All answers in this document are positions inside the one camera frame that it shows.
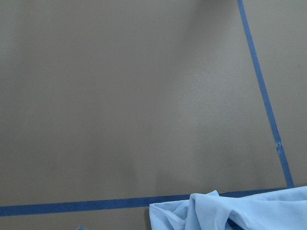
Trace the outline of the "light blue t-shirt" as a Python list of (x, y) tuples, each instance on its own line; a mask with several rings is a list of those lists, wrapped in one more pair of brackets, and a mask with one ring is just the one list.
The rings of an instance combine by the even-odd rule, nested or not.
[(305, 230), (307, 188), (240, 198), (195, 193), (188, 200), (150, 204), (149, 217), (153, 230)]

